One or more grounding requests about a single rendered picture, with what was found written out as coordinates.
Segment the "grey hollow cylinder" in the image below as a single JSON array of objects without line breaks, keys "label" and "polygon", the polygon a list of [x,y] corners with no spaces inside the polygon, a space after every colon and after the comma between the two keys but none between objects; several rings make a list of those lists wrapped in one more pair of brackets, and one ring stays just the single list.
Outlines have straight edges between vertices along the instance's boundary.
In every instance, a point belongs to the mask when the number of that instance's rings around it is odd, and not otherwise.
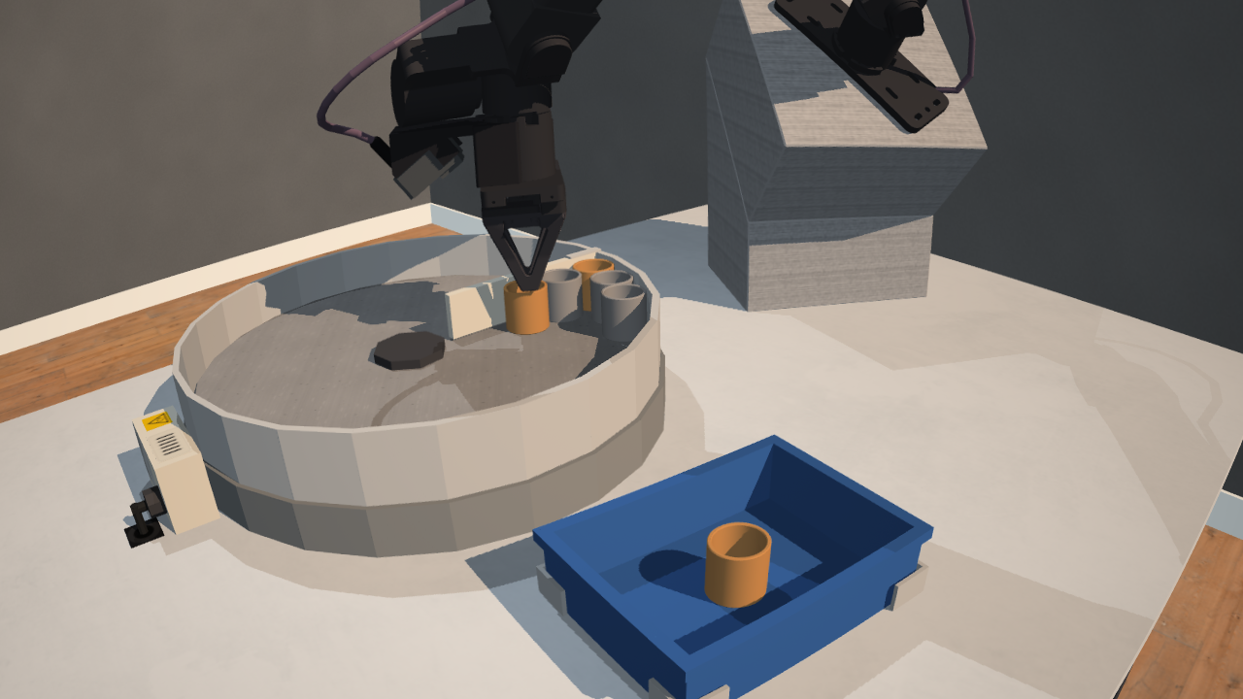
[{"label": "grey hollow cylinder", "polygon": [[590,318],[602,323],[602,290],[609,284],[634,284],[630,272],[608,270],[590,276]]},{"label": "grey hollow cylinder", "polygon": [[576,321],[585,313],[579,271],[566,267],[548,270],[544,272],[542,282],[547,284],[548,287],[549,322]]},{"label": "grey hollow cylinder", "polygon": [[602,290],[602,335],[605,338],[633,342],[645,323],[648,290],[640,284],[609,284]]}]

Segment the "beige round turntable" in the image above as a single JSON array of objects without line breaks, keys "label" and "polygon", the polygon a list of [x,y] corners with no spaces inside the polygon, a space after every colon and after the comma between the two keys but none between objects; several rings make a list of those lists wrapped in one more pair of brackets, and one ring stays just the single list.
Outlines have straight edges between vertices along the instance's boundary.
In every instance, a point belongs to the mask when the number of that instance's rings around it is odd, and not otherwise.
[{"label": "beige round turntable", "polygon": [[648,290],[633,342],[588,311],[511,333],[488,234],[329,252],[220,299],[174,348],[185,424],[132,419],[152,488],[131,549],[165,536],[160,515],[178,535],[220,510],[305,551],[452,552],[599,501],[664,432],[665,354],[648,272],[558,240],[546,271],[585,257]]}]

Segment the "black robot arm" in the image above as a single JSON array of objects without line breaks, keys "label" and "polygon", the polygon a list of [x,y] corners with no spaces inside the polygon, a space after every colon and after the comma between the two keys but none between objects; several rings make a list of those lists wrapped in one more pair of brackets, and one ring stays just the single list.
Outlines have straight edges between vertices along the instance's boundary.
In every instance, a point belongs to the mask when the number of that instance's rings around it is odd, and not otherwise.
[{"label": "black robot arm", "polygon": [[[520,123],[510,117],[525,116],[532,124],[532,114],[554,106],[552,83],[559,83],[572,53],[602,19],[595,11],[602,0],[486,1],[487,25],[410,40],[392,58],[398,122],[389,134],[392,180],[410,200],[462,163],[462,136],[472,136],[479,187],[522,184]],[[919,133],[948,107],[947,96],[897,52],[905,37],[924,35],[926,2],[776,0],[774,10],[897,124]],[[484,114],[472,116],[481,102]],[[503,123],[484,122],[485,114]]]}]

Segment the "blue open crate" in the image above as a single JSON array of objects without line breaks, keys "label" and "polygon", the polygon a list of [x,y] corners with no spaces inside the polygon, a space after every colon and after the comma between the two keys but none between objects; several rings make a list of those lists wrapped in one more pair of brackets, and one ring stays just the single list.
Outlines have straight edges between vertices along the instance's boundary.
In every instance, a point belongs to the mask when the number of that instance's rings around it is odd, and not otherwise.
[{"label": "blue open crate", "polygon": [[[705,593],[707,537],[728,522],[771,535],[750,607]],[[769,435],[532,532],[567,613],[648,693],[655,678],[676,699],[737,699],[886,608],[933,529]]]}]

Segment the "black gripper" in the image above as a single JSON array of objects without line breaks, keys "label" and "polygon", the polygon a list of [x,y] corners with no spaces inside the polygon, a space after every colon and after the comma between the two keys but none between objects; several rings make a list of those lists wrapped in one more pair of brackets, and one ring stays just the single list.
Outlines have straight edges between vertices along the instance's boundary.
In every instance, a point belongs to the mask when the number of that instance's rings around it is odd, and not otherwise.
[{"label": "black gripper", "polygon": [[[520,123],[522,184],[481,187],[484,208],[491,208],[484,209],[484,228],[520,289],[533,291],[539,290],[556,236],[566,221],[566,184],[554,155],[551,108],[544,114],[532,114],[532,124],[525,124],[525,116],[510,116],[510,122]],[[508,229],[531,226],[539,226],[541,233],[531,266],[525,267]]]}]

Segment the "bronze bushing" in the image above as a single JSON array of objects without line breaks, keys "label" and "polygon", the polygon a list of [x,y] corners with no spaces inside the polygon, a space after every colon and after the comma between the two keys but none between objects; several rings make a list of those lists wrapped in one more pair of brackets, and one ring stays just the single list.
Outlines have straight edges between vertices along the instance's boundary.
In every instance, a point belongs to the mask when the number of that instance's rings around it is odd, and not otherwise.
[{"label": "bronze bushing", "polygon": [[767,588],[769,561],[771,535],[764,529],[750,522],[721,525],[707,537],[705,593],[728,608],[756,604]]},{"label": "bronze bushing", "polygon": [[[608,267],[608,269],[607,269]],[[573,265],[573,269],[582,274],[582,289],[583,289],[583,308],[590,313],[590,282],[589,276],[595,272],[617,270],[617,264],[607,260],[607,257],[585,257]],[[603,270],[605,269],[605,270]],[[595,271],[600,270],[600,271]]]},{"label": "bronze bushing", "polygon": [[536,335],[549,326],[548,287],[541,282],[539,290],[520,291],[516,282],[503,284],[506,326],[515,335]]}]

